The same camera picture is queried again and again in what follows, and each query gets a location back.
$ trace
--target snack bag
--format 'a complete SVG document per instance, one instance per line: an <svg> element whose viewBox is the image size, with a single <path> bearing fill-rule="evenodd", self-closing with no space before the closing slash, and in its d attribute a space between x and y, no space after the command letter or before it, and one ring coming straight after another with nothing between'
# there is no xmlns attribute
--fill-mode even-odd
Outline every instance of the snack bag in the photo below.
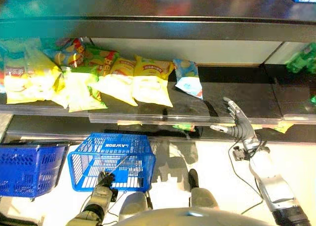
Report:
<svg viewBox="0 0 316 226"><path fill-rule="evenodd" d="M198 77L198 68L193 61L174 59L176 68L176 87L189 95L203 99L202 85Z"/></svg>
<svg viewBox="0 0 316 226"><path fill-rule="evenodd" d="M7 104L34 102L38 100L34 95L36 87L33 87L29 79L23 52L8 53L5 55L4 86Z"/></svg>
<svg viewBox="0 0 316 226"><path fill-rule="evenodd" d="M61 69L36 48L26 48L25 61L28 79L34 87L34 98L51 100L55 83L62 74Z"/></svg>
<svg viewBox="0 0 316 226"><path fill-rule="evenodd" d="M41 49L42 44L39 38L0 39L0 48L5 52L24 52L25 47L36 47Z"/></svg>
<svg viewBox="0 0 316 226"><path fill-rule="evenodd" d="M63 70L69 112L107 108L101 101L100 92L89 86L98 82L96 67L63 67Z"/></svg>
<svg viewBox="0 0 316 226"><path fill-rule="evenodd" d="M135 56L133 97L142 102L172 106L167 84L174 66L172 62Z"/></svg>
<svg viewBox="0 0 316 226"><path fill-rule="evenodd" d="M83 43L76 38L62 50L45 49L43 52L57 65L79 67L83 65L84 50Z"/></svg>
<svg viewBox="0 0 316 226"><path fill-rule="evenodd" d="M64 78L63 73L61 73L58 79L56 80L54 84L54 89L55 89L55 92L53 93L51 100L63 106L63 108L66 109L69 104L69 98L68 98L68 93L67 93L65 78Z"/></svg>
<svg viewBox="0 0 316 226"><path fill-rule="evenodd" d="M118 58L110 73L99 77L99 82L91 84L91 87L132 106L137 106L132 96L135 64L135 61Z"/></svg>
<svg viewBox="0 0 316 226"><path fill-rule="evenodd" d="M106 76L118 56L119 53L116 51L101 50L89 45L84 53L84 64L85 66L97 65L99 76Z"/></svg>

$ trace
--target white floor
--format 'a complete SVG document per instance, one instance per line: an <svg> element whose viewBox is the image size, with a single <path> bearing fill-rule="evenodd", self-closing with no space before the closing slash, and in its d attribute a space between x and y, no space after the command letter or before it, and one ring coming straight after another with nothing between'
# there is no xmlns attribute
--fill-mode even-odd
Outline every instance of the white floor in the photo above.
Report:
<svg viewBox="0 0 316 226"><path fill-rule="evenodd" d="M260 201L260 198L238 179L230 165L227 150L233 142L152 142L157 153L156 169L150 196L155 209L187 207L190 193L187 174L195 168L199 174L200 187L209 189L220 209L240 213ZM316 145L268 144L275 165L288 181L295 195L316 225ZM233 161L236 171L254 185L247 162ZM77 215L88 192L75 192L71 186L66 162L58 186L34 202L25 198L3 197L0 211L16 218L33 219L43 226L64 226ZM110 212L118 214L126 196L123 194ZM265 203L245 215L274 224ZM116 220L107 215L104 223Z"/></svg>

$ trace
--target shelf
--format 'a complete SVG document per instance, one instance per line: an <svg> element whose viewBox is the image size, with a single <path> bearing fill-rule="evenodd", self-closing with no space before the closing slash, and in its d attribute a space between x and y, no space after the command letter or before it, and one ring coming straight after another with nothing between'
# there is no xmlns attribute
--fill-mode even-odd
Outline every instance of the shelf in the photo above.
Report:
<svg viewBox="0 0 316 226"><path fill-rule="evenodd" d="M200 100L175 87L175 73L168 81L168 93L174 107L138 102L133 107L101 94L108 109L68 113L51 101L7 105L0 94L0 112L16 115L88 117L92 123L139 121L142 124L174 125L233 123L223 104L223 97L234 100L251 123L276 125L316 124L316 106L309 99L315 91L316 75L302 71L291 74L283 65L260 67L199 67L203 98Z"/></svg>
<svg viewBox="0 0 316 226"><path fill-rule="evenodd" d="M82 116L92 123L140 121L143 124L174 125L190 123L207 126L210 123L233 123L226 112L223 97L233 99L254 124L277 124L279 111L268 76L261 67L199 67L203 87L200 100L175 87L173 72L169 76L168 92L173 108L139 102L133 107L111 96L101 94L108 109L68 113L51 101L7 105L5 94L0 95L0 111L18 115Z"/></svg>
<svg viewBox="0 0 316 226"><path fill-rule="evenodd" d="M58 138L83 140L92 132L143 134L150 140L160 138L166 141L192 141L210 139L233 139L231 136L212 130L210 127L196 127L195 132L182 131L168 125L132 125L90 123L87 117L55 116L13 116L5 141L31 138ZM294 125L285 134L269 128L257 130L263 140L277 142L315 143L316 125Z"/></svg>
<svg viewBox="0 0 316 226"><path fill-rule="evenodd" d="M316 124L316 105L310 102L316 95L316 75L302 70L289 73L284 65L266 65L267 73L273 80L283 119L298 124Z"/></svg>
<svg viewBox="0 0 316 226"><path fill-rule="evenodd" d="M0 34L310 42L316 10L292 0L0 0Z"/></svg>
<svg viewBox="0 0 316 226"><path fill-rule="evenodd" d="M6 104L6 94L0 94L0 112L15 115L88 117L87 111L69 113L68 109L64 109L52 101Z"/></svg>

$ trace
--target metal rod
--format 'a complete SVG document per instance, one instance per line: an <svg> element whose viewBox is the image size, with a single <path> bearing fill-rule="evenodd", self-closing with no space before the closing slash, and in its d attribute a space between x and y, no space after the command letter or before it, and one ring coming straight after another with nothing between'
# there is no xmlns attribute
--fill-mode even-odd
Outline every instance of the metal rod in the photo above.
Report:
<svg viewBox="0 0 316 226"><path fill-rule="evenodd" d="M119 164L116 165L116 167L110 171L109 175L111 175L129 156L126 156Z"/></svg>

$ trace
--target yellow snack bag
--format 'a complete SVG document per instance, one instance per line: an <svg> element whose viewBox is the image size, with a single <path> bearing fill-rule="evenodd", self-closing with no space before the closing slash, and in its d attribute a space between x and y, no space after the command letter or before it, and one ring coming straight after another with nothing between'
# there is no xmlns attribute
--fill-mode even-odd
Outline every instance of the yellow snack bag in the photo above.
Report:
<svg viewBox="0 0 316 226"><path fill-rule="evenodd" d="M99 77L99 81L90 86L132 106L137 106L132 96L135 64L135 61L120 57L114 63L109 74Z"/></svg>
<svg viewBox="0 0 316 226"><path fill-rule="evenodd" d="M54 84L55 92L51 98L53 102L63 106L65 109L68 107L69 98L66 90L65 78L63 74L60 74L59 78Z"/></svg>
<svg viewBox="0 0 316 226"><path fill-rule="evenodd" d="M7 104L51 100L61 70L37 48L8 53L4 65Z"/></svg>
<svg viewBox="0 0 316 226"><path fill-rule="evenodd" d="M90 86L98 82L96 67L63 67L63 69L69 112L107 108L101 101L100 92Z"/></svg>
<svg viewBox="0 0 316 226"><path fill-rule="evenodd" d="M172 106L167 90L168 76L174 69L169 61L135 56L133 97L142 102Z"/></svg>
<svg viewBox="0 0 316 226"><path fill-rule="evenodd" d="M4 57L4 86L7 104L38 100L33 94L24 52L8 53Z"/></svg>
<svg viewBox="0 0 316 226"><path fill-rule="evenodd" d="M51 100L55 93L55 83L62 74L61 69L44 53L36 48L26 48L25 60L31 84L38 100Z"/></svg>

